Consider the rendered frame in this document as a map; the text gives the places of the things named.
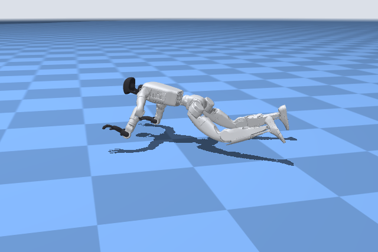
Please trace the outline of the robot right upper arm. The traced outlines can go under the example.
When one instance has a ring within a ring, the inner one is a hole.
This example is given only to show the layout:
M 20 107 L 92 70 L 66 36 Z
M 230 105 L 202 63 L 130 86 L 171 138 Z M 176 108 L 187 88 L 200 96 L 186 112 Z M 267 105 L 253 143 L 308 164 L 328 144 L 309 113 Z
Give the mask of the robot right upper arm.
M 162 109 L 165 109 L 167 105 L 164 105 L 164 104 L 156 104 L 161 110 Z

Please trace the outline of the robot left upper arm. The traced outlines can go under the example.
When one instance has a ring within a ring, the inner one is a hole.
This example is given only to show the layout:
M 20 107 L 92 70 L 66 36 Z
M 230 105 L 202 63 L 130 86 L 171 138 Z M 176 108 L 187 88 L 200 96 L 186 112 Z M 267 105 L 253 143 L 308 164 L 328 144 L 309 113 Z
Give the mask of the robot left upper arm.
M 144 87 L 137 93 L 136 105 L 138 108 L 136 110 L 135 116 L 142 117 L 145 114 L 144 105 L 146 103 L 146 98 L 149 95 L 150 95 L 150 92 L 147 89 L 147 87 Z

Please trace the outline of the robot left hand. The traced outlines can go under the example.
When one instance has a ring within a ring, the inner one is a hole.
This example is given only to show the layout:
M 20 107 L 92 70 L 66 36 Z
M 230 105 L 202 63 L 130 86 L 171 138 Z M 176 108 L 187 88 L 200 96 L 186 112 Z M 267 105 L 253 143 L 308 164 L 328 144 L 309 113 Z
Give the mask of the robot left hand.
M 106 127 L 111 127 L 109 130 L 116 130 L 120 133 L 120 135 L 124 136 L 124 137 L 128 137 L 129 136 L 129 133 L 125 131 L 125 129 L 121 129 L 120 127 L 118 126 L 112 126 L 112 125 L 104 125 L 102 127 L 102 129 L 105 129 Z

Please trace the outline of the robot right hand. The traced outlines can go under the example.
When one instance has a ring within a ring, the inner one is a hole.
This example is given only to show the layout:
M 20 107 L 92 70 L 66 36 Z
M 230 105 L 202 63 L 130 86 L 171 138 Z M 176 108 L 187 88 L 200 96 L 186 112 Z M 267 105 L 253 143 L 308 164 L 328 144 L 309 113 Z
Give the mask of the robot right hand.
M 150 117 L 150 116 L 142 116 L 142 117 L 139 117 L 139 120 L 149 120 L 151 121 L 151 123 L 157 123 L 157 120 L 154 119 L 155 117 Z

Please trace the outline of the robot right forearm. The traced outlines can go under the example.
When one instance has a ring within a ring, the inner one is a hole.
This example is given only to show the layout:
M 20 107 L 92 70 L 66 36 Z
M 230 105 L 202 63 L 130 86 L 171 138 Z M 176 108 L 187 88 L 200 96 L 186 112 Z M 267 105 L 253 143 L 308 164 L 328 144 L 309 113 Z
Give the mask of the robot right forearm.
M 156 109 L 156 114 L 155 114 L 155 118 L 157 120 L 157 123 L 154 123 L 155 125 L 158 125 L 160 124 L 160 121 L 162 119 L 162 115 L 163 115 L 163 112 L 164 112 L 164 109 L 160 109 L 158 106 L 157 106 L 157 109 Z

